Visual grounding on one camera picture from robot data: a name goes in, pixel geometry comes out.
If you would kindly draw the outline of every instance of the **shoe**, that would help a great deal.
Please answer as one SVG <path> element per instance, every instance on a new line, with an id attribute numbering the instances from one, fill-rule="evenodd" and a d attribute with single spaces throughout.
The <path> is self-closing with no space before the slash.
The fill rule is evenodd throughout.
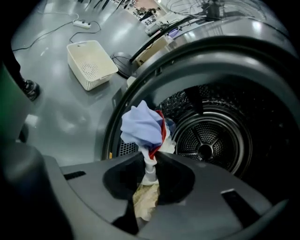
<path id="1" fill-rule="evenodd" d="M 39 85 L 31 80 L 25 80 L 24 83 L 23 92 L 31 101 L 34 101 L 39 96 Z"/>

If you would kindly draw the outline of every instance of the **plastic laundry basket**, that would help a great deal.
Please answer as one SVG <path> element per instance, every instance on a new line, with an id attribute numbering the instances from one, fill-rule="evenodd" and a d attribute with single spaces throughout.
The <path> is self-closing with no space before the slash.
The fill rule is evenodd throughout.
<path id="1" fill-rule="evenodd" d="M 87 91 L 107 82 L 118 71 L 103 47 L 95 40 L 69 44 L 67 61 Z"/>

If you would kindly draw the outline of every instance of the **gray floor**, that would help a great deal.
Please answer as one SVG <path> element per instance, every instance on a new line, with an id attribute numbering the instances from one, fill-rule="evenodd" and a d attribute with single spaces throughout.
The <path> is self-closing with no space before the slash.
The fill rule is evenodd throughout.
<path id="1" fill-rule="evenodd" d="M 103 2 L 93 9 L 97 1 L 86 8 L 89 1 L 77 0 L 42 1 L 40 11 L 78 13 L 79 19 L 97 21 L 102 30 L 97 34 L 77 34 L 74 42 L 97 40 L 110 55 L 125 51 L 133 54 L 149 38 L 145 26 L 122 8 L 109 2 L 101 11 Z M 75 17 L 60 14 L 40 14 L 35 9 L 16 31 L 12 48 L 29 46 L 36 38 L 67 23 Z M 90 31 L 97 31 L 92 23 Z M 29 130 L 29 145 L 35 146 L 42 154 L 57 159 L 60 166 L 97 161 L 100 158 L 99 132 L 105 124 L 102 118 L 105 106 L 125 86 L 124 78 L 114 74 L 108 83 L 86 92 L 67 63 L 66 46 L 69 38 L 81 28 L 72 24 L 49 34 L 37 41 L 28 50 L 15 52 L 25 79 L 36 81 L 41 95 L 34 102 L 33 111 L 26 119 Z"/>

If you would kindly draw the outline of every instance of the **electrical cable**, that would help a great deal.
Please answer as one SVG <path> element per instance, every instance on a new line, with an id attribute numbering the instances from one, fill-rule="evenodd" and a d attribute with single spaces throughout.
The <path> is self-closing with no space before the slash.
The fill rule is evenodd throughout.
<path id="1" fill-rule="evenodd" d="M 198 2 L 189 2 L 189 3 L 183 3 L 183 4 L 179 4 L 179 5 L 176 5 L 176 6 L 173 6 L 173 8 L 175 7 L 179 7 L 179 6 L 183 6 L 183 5 L 187 5 L 187 4 L 196 4 Z"/>
<path id="2" fill-rule="evenodd" d="M 91 21 L 90 23 L 97 23 L 97 25 L 99 26 L 99 30 L 98 30 L 97 32 L 99 32 L 99 31 L 101 30 L 101 27 L 100 27 L 100 25 L 99 25 L 98 22 L 96 22 L 96 21 Z M 70 37 L 69 41 L 70 41 L 71 43 L 74 43 L 74 42 L 72 42 L 71 39 L 72 39 L 75 35 L 77 35 L 77 34 L 79 34 L 79 33 L 89 33 L 89 34 L 94 34 L 94 33 L 97 33 L 97 32 L 77 32 L 77 33 L 75 33 L 72 37 Z"/>
<path id="3" fill-rule="evenodd" d="M 56 30 L 62 28 L 63 26 L 66 26 L 66 25 L 68 25 L 68 24 L 70 24 L 70 23 L 73 23 L 73 21 L 68 22 L 68 23 L 65 23 L 64 25 L 61 25 L 61 26 L 59 26 L 58 28 L 56 28 L 56 29 L 54 29 L 54 30 L 52 30 L 52 31 L 50 31 L 50 32 L 47 32 L 47 33 L 45 33 L 45 34 L 43 34 L 43 35 L 41 35 L 41 36 L 39 36 L 36 40 L 33 41 L 33 43 L 32 43 L 30 46 L 28 46 L 28 47 L 22 47 L 22 48 L 18 48 L 18 49 L 14 49 L 13 52 L 18 51 L 18 50 L 25 50 L 25 49 L 31 48 L 31 47 L 32 47 L 32 46 L 33 46 L 33 45 L 34 45 L 41 37 L 43 37 L 43 36 L 45 36 L 45 35 L 47 35 L 47 34 L 49 34 L 49 33 L 52 33 L 52 32 L 54 32 L 54 31 L 56 31 Z"/>
<path id="4" fill-rule="evenodd" d="M 168 4 L 170 3 L 170 1 L 171 1 L 171 0 L 168 0 L 168 1 L 167 1 L 166 8 L 167 8 Z M 180 1 L 182 1 L 182 0 L 179 0 L 179 1 L 176 1 L 176 2 L 172 3 L 172 4 L 170 5 L 170 8 L 168 8 L 168 10 L 169 10 L 170 12 L 172 12 L 172 13 L 175 13 L 175 14 L 184 15 L 184 16 L 192 16 L 192 17 L 194 17 L 195 19 L 206 18 L 206 19 L 214 19 L 214 20 L 223 20 L 222 18 L 217 18 L 217 17 L 208 17 L 208 16 L 191 15 L 191 14 L 180 13 L 180 12 L 182 12 L 182 11 L 184 11 L 184 10 L 187 10 L 187 8 L 184 9 L 184 10 L 181 10 L 181 11 L 179 11 L 179 12 L 172 11 L 172 10 L 171 10 L 172 5 L 175 4 L 175 3 L 177 3 L 177 2 L 180 2 Z M 266 14 L 265 14 L 264 11 L 262 10 L 261 6 L 260 6 L 259 4 L 257 4 L 257 2 L 253 2 L 252 0 L 250 0 L 250 2 L 256 4 L 256 5 L 258 6 L 257 11 L 261 11 L 262 14 L 264 15 L 264 18 L 266 18 Z M 248 4 L 248 3 L 243 3 L 243 4 L 244 4 L 243 6 L 237 6 L 237 5 L 236 5 L 236 2 L 235 2 L 236 7 L 240 7 L 240 8 L 241 8 L 241 7 L 245 7 L 245 5 L 251 6 L 251 5 Z M 276 27 L 272 26 L 271 24 L 269 24 L 269 23 L 267 23 L 267 22 L 265 22 L 265 21 L 259 20 L 259 19 L 255 18 L 255 17 L 253 17 L 253 16 L 245 16 L 245 18 L 254 19 L 254 20 L 256 20 L 256 21 L 259 21 L 259 22 L 261 22 L 261 23 L 264 23 L 264 24 L 268 25 L 269 27 L 271 27 L 271 28 L 277 30 L 277 31 L 280 32 L 281 34 L 283 34 L 286 38 L 290 39 L 289 36 L 286 35 L 284 32 L 280 31 L 279 29 L 277 29 Z"/>
<path id="5" fill-rule="evenodd" d="M 196 3 L 192 4 L 191 7 L 189 8 L 189 14 L 190 14 L 190 15 L 191 15 L 192 7 L 193 7 Z"/>
<path id="6" fill-rule="evenodd" d="M 69 14 L 69 13 L 61 13 L 61 12 L 46 12 L 45 13 L 45 12 L 41 12 L 39 10 L 37 12 L 40 13 L 40 14 L 63 14 L 63 15 L 68 15 L 68 16 L 77 15 L 77 18 L 74 19 L 73 22 L 75 22 L 79 18 L 78 13 L 71 13 L 71 14 Z"/>
<path id="7" fill-rule="evenodd" d="M 126 57 L 123 57 L 123 56 L 115 56 L 115 55 L 112 55 L 111 56 L 111 59 L 114 60 L 118 60 L 122 65 L 124 65 L 125 67 L 127 67 L 124 63 L 122 63 L 118 58 L 125 58 L 125 59 L 128 59 L 130 60 L 130 58 L 126 58 Z M 123 75 L 126 75 L 124 72 L 122 72 L 120 69 L 118 69 L 119 72 L 121 72 Z"/>
<path id="8" fill-rule="evenodd" d="M 61 13 L 61 12 L 41 12 L 41 11 L 37 11 L 38 13 L 40 13 L 40 14 L 63 14 L 63 15 L 68 15 L 68 16 L 72 16 L 72 15 L 77 15 L 77 18 L 76 19 L 74 19 L 73 21 L 71 21 L 71 22 L 68 22 L 68 23 L 65 23 L 65 24 L 63 24 L 63 25 L 61 25 L 61 26 L 59 26 L 58 28 L 56 28 L 56 29 L 54 29 L 54 30 L 52 30 L 52 31 L 50 31 L 50 32 L 47 32 L 47 33 L 45 33 L 45 34 L 43 34 L 43 35 L 41 35 L 41 36 L 39 36 L 36 40 L 34 40 L 33 41 L 33 43 L 30 45 L 30 46 L 28 46 L 28 47 L 22 47 L 22 48 L 18 48 L 18 49 L 14 49 L 14 50 L 12 50 L 13 52 L 15 52 L 15 51 L 18 51 L 18 50 L 26 50 L 26 49 L 28 49 L 28 48 L 31 48 L 41 37 L 43 37 L 43 36 L 45 36 L 45 35 L 47 35 L 47 34 L 49 34 L 49 33 L 52 33 L 52 32 L 54 32 L 54 31 L 56 31 L 56 30 L 58 30 L 58 29 L 60 29 L 60 28 L 62 28 L 63 26 L 66 26 L 66 25 L 68 25 L 68 24 L 70 24 L 70 23 L 74 23 L 74 21 L 76 21 L 78 18 L 79 18 L 79 15 L 77 14 L 77 13 L 73 13 L 73 14 L 69 14 L 69 13 Z"/>
<path id="9" fill-rule="evenodd" d="M 168 10 L 169 10 L 170 12 L 172 12 L 172 13 L 179 14 L 179 15 L 183 15 L 183 16 L 190 16 L 190 17 L 194 17 L 194 18 L 207 18 L 207 19 L 222 20 L 222 18 L 217 18 L 217 17 L 207 17 L 207 16 L 200 16 L 200 15 L 192 15 L 192 14 L 187 14 L 187 13 L 181 13 L 182 11 L 185 11 L 185 10 L 188 11 L 188 10 L 190 9 L 190 6 L 189 6 L 188 8 L 186 8 L 186 9 L 183 9 L 183 10 L 179 11 L 179 12 L 172 11 L 171 8 L 172 8 L 173 4 L 175 4 L 175 3 L 177 3 L 177 2 L 180 2 L 180 1 L 182 1 L 182 0 L 179 0 L 179 1 L 176 1 L 176 2 L 172 3 L 172 4 L 170 5 L 170 7 L 168 8 Z"/>

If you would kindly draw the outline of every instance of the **towel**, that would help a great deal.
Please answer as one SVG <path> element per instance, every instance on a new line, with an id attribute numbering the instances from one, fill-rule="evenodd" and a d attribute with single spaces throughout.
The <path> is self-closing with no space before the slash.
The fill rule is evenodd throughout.
<path id="1" fill-rule="evenodd" d="M 122 116 L 121 139 L 152 150 L 163 143 L 161 126 L 163 118 L 151 110 L 145 101 Z"/>

